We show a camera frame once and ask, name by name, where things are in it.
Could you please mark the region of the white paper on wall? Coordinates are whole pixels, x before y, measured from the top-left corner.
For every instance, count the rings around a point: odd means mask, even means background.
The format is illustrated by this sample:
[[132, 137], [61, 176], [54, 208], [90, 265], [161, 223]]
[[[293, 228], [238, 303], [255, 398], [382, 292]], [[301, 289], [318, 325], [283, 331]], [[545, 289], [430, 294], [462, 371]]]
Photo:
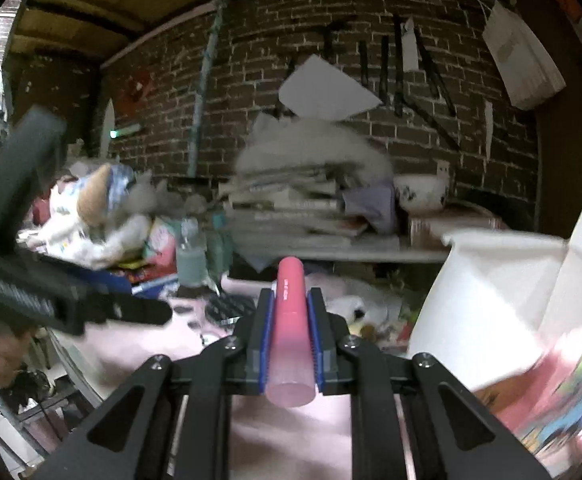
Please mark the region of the white paper on wall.
[[318, 55], [311, 55], [283, 82], [278, 98], [297, 117], [329, 122], [343, 122], [382, 104], [374, 93]]

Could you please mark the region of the stack of books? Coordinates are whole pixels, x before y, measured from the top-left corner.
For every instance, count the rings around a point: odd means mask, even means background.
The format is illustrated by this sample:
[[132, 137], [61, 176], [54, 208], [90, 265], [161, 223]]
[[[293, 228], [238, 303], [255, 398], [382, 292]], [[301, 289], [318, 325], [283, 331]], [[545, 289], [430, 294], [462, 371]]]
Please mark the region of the stack of books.
[[362, 188], [352, 169], [318, 166], [236, 174], [218, 185], [228, 227], [244, 252], [301, 249], [398, 249], [396, 230], [379, 234], [361, 217], [344, 214], [342, 192]]

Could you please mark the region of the pink cartoon cardboard box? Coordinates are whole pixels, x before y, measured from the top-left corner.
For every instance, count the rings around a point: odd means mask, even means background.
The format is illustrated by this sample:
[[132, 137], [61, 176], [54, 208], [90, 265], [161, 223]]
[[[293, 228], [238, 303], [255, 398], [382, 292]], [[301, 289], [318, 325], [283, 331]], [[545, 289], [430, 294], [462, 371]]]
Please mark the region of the pink cartoon cardboard box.
[[582, 464], [582, 212], [569, 238], [457, 230], [410, 336], [554, 478]]

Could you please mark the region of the pink desk mat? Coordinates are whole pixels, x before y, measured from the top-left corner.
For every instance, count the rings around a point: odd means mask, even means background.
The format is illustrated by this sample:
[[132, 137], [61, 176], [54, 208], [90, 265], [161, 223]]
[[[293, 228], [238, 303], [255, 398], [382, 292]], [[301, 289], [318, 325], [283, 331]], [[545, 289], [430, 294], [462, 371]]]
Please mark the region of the pink desk mat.
[[282, 408], [259, 392], [270, 294], [233, 336], [147, 360], [38, 471], [41, 479], [383, 479], [406, 472], [389, 382]]

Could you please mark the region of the purple cloth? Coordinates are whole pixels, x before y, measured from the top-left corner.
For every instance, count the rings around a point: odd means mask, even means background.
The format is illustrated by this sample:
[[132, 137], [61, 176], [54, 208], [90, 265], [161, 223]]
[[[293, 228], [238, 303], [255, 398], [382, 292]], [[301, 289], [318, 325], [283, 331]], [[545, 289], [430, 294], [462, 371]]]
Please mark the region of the purple cloth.
[[395, 188], [382, 182], [342, 192], [344, 214], [364, 218], [379, 234], [390, 235], [396, 230]]

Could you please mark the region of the pink kotex pack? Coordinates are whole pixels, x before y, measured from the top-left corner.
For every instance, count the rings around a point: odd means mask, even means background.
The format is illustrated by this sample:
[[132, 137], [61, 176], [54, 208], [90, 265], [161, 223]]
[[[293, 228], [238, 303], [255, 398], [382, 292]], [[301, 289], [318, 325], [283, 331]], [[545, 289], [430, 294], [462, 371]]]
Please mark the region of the pink kotex pack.
[[155, 218], [142, 249], [142, 258], [159, 268], [174, 268], [178, 227], [179, 223], [169, 218]]

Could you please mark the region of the clear liquid bottle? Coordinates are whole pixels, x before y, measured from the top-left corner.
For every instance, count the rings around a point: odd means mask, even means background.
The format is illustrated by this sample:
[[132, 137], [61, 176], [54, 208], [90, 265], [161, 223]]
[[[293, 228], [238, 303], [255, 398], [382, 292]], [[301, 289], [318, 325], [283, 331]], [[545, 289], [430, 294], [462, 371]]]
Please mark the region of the clear liquid bottle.
[[201, 286], [206, 277], [206, 241], [196, 218], [180, 221], [177, 236], [176, 269], [180, 285]]

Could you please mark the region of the panda ceramic bowl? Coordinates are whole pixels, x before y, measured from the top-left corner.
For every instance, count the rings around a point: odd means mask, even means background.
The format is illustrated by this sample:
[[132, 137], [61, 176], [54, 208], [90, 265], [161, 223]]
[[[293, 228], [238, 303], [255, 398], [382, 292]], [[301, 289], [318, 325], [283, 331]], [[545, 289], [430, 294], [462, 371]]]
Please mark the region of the panda ceramic bowl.
[[433, 214], [444, 208], [449, 178], [436, 174], [400, 174], [394, 178], [399, 206], [408, 214]]

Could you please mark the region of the white plush toy with cap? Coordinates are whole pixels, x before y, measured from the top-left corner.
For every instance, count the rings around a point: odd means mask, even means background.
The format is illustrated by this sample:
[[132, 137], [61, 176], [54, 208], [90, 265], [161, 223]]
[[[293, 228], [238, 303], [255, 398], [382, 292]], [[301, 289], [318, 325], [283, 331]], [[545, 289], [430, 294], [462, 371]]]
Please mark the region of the white plush toy with cap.
[[122, 180], [114, 170], [105, 164], [64, 188], [54, 186], [49, 219], [22, 237], [23, 245], [92, 270], [138, 257], [151, 230], [157, 191], [150, 174], [117, 188]]

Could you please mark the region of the pink cosmetic tube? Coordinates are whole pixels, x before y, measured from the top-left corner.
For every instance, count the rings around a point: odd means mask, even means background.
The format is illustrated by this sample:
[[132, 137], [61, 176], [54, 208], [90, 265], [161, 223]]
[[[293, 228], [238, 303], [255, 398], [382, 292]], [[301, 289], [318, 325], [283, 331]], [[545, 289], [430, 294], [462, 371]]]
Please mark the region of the pink cosmetic tube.
[[315, 394], [303, 263], [285, 257], [278, 268], [265, 396], [281, 408], [299, 408]]

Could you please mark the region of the teal bottle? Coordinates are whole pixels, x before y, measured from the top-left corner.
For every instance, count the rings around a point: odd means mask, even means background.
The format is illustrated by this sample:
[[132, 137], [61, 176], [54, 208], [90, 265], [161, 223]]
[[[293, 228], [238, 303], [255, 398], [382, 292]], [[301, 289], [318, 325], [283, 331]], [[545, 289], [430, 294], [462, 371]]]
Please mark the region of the teal bottle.
[[211, 214], [206, 229], [207, 268], [214, 282], [219, 283], [233, 264], [233, 239], [224, 211]]

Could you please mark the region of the panda plush toy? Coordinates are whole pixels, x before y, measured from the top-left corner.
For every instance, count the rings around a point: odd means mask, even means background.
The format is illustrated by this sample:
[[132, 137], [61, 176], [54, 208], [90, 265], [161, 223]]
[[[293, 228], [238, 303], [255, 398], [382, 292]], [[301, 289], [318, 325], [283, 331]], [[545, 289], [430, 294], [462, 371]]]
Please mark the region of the panda plush toy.
[[367, 313], [364, 301], [358, 296], [341, 296], [326, 301], [327, 311], [340, 315], [347, 324], [362, 320]]

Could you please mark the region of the white fluffy fur piece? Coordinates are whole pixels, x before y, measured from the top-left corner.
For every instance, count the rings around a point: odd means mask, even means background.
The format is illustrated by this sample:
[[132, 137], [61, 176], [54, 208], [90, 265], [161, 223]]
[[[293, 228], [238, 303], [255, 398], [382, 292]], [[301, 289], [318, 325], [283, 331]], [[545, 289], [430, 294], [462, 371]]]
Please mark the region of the white fluffy fur piece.
[[346, 125], [316, 118], [259, 120], [233, 163], [236, 174], [318, 166], [345, 166], [363, 185], [393, 178], [387, 152]]

